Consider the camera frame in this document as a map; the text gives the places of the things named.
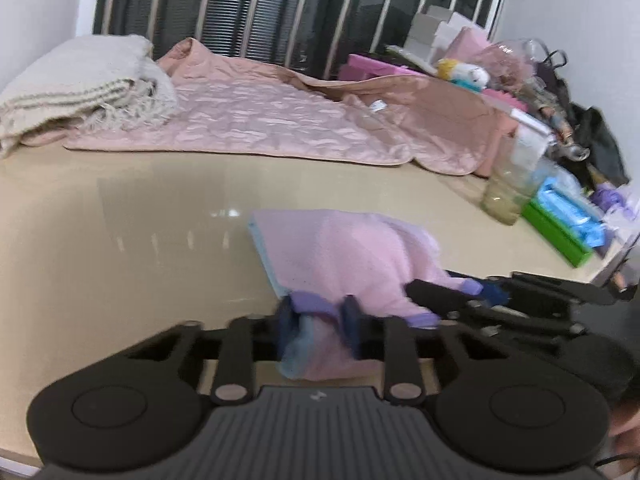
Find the person's right hand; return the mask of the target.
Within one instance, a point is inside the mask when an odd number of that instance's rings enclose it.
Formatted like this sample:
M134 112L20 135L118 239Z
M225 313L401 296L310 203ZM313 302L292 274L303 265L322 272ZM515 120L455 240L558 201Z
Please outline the person's right hand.
M629 389L611 413L610 438L617 454L639 454L639 387Z

